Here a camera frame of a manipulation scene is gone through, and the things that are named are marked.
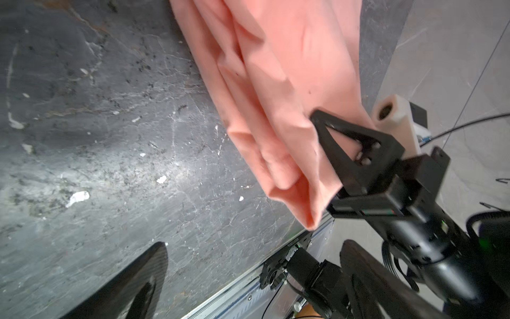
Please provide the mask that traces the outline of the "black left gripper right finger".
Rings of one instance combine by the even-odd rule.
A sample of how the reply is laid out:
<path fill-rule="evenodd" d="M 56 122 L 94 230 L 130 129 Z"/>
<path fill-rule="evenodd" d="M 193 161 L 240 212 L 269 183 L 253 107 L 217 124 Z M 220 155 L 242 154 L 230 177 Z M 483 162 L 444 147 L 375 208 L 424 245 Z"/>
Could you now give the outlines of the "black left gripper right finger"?
<path fill-rule="evenodd" d="M 339 254 L 354 318 L 447 318 L 353 240 Z"/>

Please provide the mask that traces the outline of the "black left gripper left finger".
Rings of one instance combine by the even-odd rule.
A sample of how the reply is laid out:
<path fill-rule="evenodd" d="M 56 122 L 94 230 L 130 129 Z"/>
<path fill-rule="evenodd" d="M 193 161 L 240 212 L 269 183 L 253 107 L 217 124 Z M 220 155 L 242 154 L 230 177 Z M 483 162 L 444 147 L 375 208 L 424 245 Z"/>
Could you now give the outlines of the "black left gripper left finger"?
<path fill-rule="evenodd" d="M 154 243 L 63 318 L 153 318 L 168 268 L 167 246 Z"/>

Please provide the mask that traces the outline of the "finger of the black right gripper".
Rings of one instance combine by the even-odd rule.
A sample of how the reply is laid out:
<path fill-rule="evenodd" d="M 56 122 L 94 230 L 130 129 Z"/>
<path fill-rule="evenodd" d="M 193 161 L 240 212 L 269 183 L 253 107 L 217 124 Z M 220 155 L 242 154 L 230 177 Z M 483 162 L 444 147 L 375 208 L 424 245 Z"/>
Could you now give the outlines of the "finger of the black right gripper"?
<path fill-rule="evenodd" d="M 405 152 L 391 135 L 316 110 L 311 115 L 319 142 L 348 196 L 369 195 L 392 179 Z"/>

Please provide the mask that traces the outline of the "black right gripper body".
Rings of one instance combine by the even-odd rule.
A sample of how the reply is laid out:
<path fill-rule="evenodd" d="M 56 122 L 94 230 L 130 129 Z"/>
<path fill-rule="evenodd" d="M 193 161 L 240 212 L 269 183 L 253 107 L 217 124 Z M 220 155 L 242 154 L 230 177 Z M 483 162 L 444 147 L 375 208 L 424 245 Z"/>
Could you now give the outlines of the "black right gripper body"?
<path fill-rule="evenodd" d="M 446 304 L 488 305 L 506 299 L 469 236 L 437 204 L 450 158 L 432 155 L 399 160 L 371 192 L 334 197 L 328 212 L 339 219 L 364 219 L 383 238 L 384 265 L 413 291 L 425 284 Z"/>

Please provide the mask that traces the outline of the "salmon pink printed t-shirt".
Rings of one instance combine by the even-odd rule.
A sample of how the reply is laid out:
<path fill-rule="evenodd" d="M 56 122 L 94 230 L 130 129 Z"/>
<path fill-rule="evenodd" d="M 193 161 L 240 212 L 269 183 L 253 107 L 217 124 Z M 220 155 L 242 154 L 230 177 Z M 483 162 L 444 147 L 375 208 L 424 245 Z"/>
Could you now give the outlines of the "salmon pink printed t-shirt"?
<path fill-rule="evenodd" d="M 360 1 L 172 1 L 213 104 L 264 193 L 308 230 L 341 189 L 310 120 L 373 128 L 359 76 Z"/>

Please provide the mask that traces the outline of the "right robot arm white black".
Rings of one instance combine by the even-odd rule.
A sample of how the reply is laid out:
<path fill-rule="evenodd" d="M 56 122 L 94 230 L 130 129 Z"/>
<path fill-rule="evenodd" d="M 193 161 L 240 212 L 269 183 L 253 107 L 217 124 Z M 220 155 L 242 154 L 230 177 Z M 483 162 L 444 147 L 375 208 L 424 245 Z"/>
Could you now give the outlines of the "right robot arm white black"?
<path fill-rule="evenodd" d="M 451 317 L 507 318 L 509 212 L 475 214 L 461 230 L 436 203 L 450 163 L 441 148 L 406 159 L 392 135 L 320 110 L 311 120 L 344 184 L 330 214 L 366 220 Z"/>

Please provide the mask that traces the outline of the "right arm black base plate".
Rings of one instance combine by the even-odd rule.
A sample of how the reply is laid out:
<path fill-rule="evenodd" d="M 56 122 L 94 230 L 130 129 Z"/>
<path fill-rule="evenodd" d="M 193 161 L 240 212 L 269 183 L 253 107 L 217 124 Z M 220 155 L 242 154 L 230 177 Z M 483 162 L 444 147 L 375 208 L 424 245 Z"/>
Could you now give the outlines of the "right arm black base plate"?
<path fill-rule="evenodd" d="M 312 240 L 313 232 L 304 231 L 288 244 L 284 245 L 262 264 L 262 272 L 259 276 L 259 289 L 264 290 L 267 286 L 275 289 L 282 282 L 282 274 L 289 260 L 298 248 L 306 249 Z"/>

